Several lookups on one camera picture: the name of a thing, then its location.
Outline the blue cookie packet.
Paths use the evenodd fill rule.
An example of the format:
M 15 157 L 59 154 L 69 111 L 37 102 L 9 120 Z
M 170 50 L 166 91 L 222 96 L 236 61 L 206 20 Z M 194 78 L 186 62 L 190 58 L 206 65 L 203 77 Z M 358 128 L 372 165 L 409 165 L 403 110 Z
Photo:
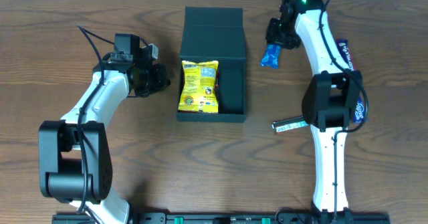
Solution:
M 282 47 L 276 44 L 267 44 L 265 55 L 260 61 L 263 67 L 271 67 L 273 69 L 279 68 L 279 57 Z

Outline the yellow snack bag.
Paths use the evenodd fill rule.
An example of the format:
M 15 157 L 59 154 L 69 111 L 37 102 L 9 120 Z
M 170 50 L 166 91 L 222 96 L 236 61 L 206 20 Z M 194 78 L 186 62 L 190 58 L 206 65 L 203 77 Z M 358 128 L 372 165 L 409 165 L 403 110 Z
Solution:
M 217 60 L 209 62 L 190 62 L 183 60 L 184 85 L 178 111 L 217 114 L 215 84 L 217 80 Z

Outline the dark green gift box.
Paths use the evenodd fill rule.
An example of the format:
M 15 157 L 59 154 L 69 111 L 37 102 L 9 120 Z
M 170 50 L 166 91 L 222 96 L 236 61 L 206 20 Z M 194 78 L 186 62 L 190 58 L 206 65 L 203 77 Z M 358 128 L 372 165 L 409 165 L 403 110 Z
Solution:
M 219 62 L 217 114 L 177 112 L 181 122 L 244 122 L 246 46 L 243 9 L 186 7 L 180 60 Z

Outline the red snack bag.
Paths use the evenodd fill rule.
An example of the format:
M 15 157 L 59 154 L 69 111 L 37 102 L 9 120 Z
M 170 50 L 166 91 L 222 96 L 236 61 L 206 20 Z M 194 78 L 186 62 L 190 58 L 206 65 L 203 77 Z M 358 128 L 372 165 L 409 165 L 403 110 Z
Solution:
M 216 80 L 215 80 L 215 96 L 217 99 L 219 99 L 219 81 L 220 81 L 220 73 L 217 71 L 216 73 Z

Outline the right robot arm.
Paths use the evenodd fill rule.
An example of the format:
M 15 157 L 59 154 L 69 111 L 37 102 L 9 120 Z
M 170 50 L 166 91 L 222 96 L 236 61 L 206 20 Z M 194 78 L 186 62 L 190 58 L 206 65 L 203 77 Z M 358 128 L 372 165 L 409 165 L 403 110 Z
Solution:
M 343 60 L 328 23 L 324 0 L 282 0 L 281 15 L 268 24 L 261 66 L 277 68 L 282 49 L 304 46 L 312 79 L 302 99 L 302 118 L 310 127 L 316 158 L 315 208 L 337 214 L 348 208 L 344 186 L 346 136 L 358 100 L 368 107 L 362 75 Z

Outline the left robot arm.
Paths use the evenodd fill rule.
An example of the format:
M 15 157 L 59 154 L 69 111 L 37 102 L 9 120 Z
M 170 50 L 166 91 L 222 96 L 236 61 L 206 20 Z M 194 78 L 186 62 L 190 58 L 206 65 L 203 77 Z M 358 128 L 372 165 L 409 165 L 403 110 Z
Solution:
M 39 185 L 44 197 L 76 208 L 57 213 L 52 223 L 138 223 L 131 204 L 112 187 L 113 168 L 106 136 L 116 109 L 131 90 L 147 97 L 170 81 L 155 64 L 158 47 L 120 47 L 100 59 L 78 103 L 59 120 L 39 127 Z

